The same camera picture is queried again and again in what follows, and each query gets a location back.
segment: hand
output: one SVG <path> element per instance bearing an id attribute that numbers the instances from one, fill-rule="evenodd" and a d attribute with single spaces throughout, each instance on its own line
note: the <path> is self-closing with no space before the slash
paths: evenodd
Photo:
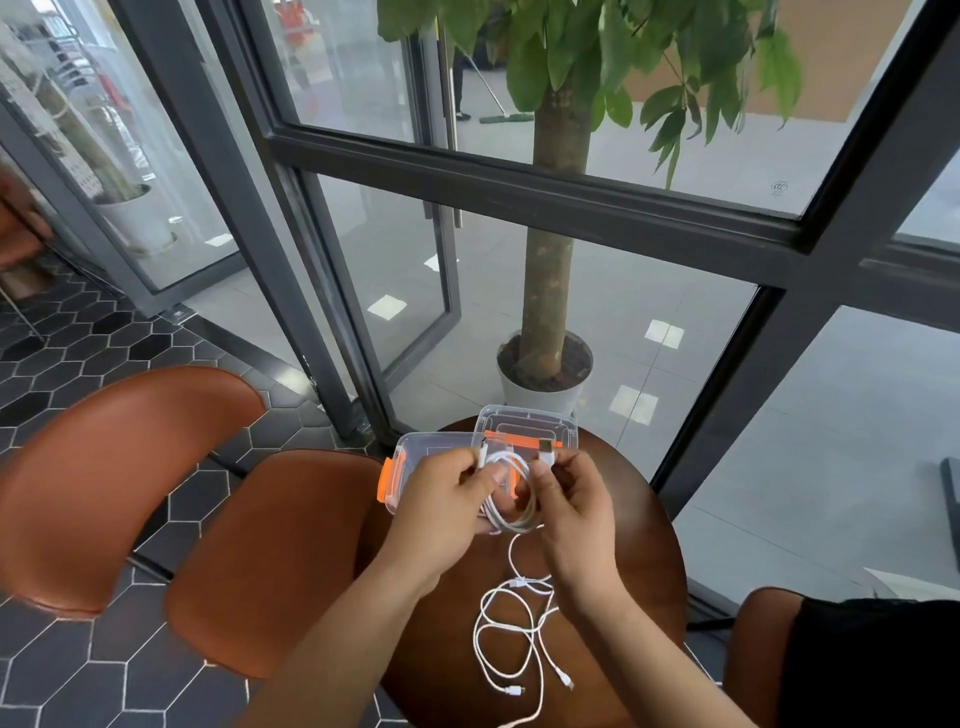
<path id="1" fill-rule="evenodd" d="M 456 448 L 423 458 L 410 474 L 377 560 L 403 569 L 426 595 L 467 552 L 474 534 L 488 533 L 480 506 L 507 477 L 506 463 L 476 467 L 477 451 Z"/>
<path id="2" fill-rule="evenodd" d="M 554 471 L 572 482 L 566 492 Z M 613 501 L 585 452 L 560 450 L 554 471 L 534 460 L 529 484 L 543 513 L 543 554 L 557 602 L 574 621 L 623 589 L 613 557 Z"/>

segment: left hand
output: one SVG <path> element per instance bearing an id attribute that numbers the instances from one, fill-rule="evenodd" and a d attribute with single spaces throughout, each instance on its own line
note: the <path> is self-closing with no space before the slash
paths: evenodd
<path id="1" fill-rule="evenodd" d="M 461 482 L 476 464 L 477 451 L 471 448 L 431 455 L 418 463 L 403 488 L 380 556 L 421 584 L 421 595 L 432 592 L 441 574 L 467 552 L 474 534 L 490 531 L 490 523 L 477 514 L 506 480 L 508 466 L 493 463 Z"/>

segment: chair backrest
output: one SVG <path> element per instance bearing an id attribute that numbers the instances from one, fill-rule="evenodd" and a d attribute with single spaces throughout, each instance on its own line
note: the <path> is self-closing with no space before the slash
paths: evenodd
<path id="1" fill-rule="evenodd" d="M 193 366 L 123 379 L 65 410 L 0 473 L 0 584 L 61 616 L 98 615 L 163 497 L 264 411 L 239 376 Z"/>
<path id="2" fill-rule="evenodd" d="M 783 658 L 804 598 L 763 587 L 751 592 L 727 642 L 723 688 L 758 728 L 776 728 Z"/>

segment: door handle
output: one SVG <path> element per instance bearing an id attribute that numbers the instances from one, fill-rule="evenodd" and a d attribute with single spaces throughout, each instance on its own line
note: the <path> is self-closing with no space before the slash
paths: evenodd
<path id="1" fill-rule="evenodd" d="M 437 39 L 440 42 L 440 89 L 444 102 L 444 121 L 446 122 L 446 148 L 451 152 L 457 151 L 457 107 L 453 98 L 453 45 L 446 36 L 446 28 L 437 24 Z M 461 209 L 453 210 L 453 227 L 464 226 L 464 212 Z"/>

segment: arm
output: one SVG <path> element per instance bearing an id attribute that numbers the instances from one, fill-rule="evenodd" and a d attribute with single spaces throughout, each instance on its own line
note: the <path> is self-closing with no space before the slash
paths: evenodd
<path id="1" fill-rule="evenodd" d="M 558 603 L 637 725 L 748 728 L 754 724 L 640 609 L 613 558 L 613 505 L 589 455 L 558 456 L 564 492 L 544 463 L 530 485 L 543 512 L 543 548 Z"/>
<path id="2" fill-rule="evenodd" d="M 462 448 L 425 458 L 410 476 L 376 558 L 257 692 L 235 728 L 353 728 L 383 676 L 420 598 L 490 524 L 480 504 L 507 474 L 477 472 Z"/>

